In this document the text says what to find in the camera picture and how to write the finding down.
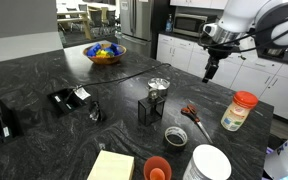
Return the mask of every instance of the white container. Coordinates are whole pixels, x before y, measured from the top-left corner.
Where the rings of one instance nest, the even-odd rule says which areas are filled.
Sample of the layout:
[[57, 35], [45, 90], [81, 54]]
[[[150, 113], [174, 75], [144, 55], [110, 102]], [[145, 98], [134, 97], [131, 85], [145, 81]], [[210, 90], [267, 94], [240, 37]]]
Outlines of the white container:
[[203, 144], [195, 148], [185, 170], [183, 180], [223, 180], [230, 177], [231, 171], [230, 161], [221, 150]]
[[232, 103], [226, 109], [221, 124], [229, 131], [237, 131], [251, 109], [258, 103], [258, 99], [252, 93], [246, 91], [238, 91], [233, 97]]

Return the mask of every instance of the spice jar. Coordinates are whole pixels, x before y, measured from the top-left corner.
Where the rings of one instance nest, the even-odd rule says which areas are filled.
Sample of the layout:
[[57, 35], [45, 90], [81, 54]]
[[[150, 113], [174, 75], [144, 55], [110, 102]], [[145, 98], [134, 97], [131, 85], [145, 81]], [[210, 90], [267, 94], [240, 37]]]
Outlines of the spice jar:
[[229, 131], [237, 131], [257, 103], [258, 99], [252, 93], [236, 92], [232, 104], [229, 105], [222, 117], [221, 124]]

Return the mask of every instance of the kitchen counter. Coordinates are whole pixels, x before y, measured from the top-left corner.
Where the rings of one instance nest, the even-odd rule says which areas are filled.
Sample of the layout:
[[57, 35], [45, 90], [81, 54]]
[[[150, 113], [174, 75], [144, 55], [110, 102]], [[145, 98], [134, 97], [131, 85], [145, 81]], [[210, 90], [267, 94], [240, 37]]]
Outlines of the kitchen counter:
[[[199, 38], [187, 36], [187, 35], [183, 35], [183, 34], [178, 34], [178, 33], [173, 33], [173, 32], [169, 33], [169, 32], [165, 32], [165, 31], [161, 31], [160, 34], [164, 34], [167, 36], [172, 36], [172, 37], [176, 37], [176, 38], [180, 38], [180, 39], [184, 39], [184, 40], [188, 40], [188, 41], [192, 41], [192, 42], [198, 42], [199, 41]], [[212, 40], [210, 38], [207, 38], [207, 37], [203, 37], [201, 39], [201, 42], [203, 44], [210, 44], [211, 41]], [[263, 49], [258, 49], [257, 53], [258, 53], [258, 57], [260, 57], [260, 58], [288, 64], [288, 52], [285, 52], [284, 56], [282, 56], [282, 57], [274, 57], [274, 56], [266, 55], [264, 53]]]
[[[88, 45], [0, 62], [0, 98], [14, 108], [24, 135], [0, 146], [0, 179], [86, 179], [101, 149], [135, 157], [133, 179], [143, 179], [151, 156], [162, 156], [172, 179], [182, 179], [194, 148], [208, 144], [197, 126], [181, 115], [188, 103], [198, 108], [204, 127], [232, 165], [230, 179], [261, 179], [273, 107], [259, 102], [237, 132], [225, 130], [220, 119], [234, 91], [173, 67], [114, 83], [85, 87], [98, 90], [107, 119], [93, 123], [88, 105], [57, 117], [46, 95], [76, 85], [128, 77], [160, 62], [127, 51], [114, 65], [95, 65], [82, 55]], [[138, 100], [147, 96], [153, 77], [169, 80], [162, 120], [145, 127], [138, 122]], [[164, 152], [164, 131], [181, 127], [188, 135], [184, 152]]]

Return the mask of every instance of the microwave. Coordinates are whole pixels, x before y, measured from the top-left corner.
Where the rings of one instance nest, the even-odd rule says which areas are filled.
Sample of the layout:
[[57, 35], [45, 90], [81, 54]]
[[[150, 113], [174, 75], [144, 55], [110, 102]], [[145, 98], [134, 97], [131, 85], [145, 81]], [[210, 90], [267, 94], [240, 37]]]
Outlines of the microwave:
[[200, 26], [203, 23], [214, 23], [216, 21], [216, 15], [193, 15], [193, 14], [175, 14], [173, 32], [201, 37], [203, 28]]

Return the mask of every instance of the notepad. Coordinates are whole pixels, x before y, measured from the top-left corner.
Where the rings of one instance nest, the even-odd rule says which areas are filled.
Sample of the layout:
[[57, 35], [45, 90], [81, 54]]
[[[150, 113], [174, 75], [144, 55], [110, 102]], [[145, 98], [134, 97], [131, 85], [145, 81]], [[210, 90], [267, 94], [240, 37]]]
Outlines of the notepad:
[[131, 180], [134, 157], [101, 150], [87, 180]]

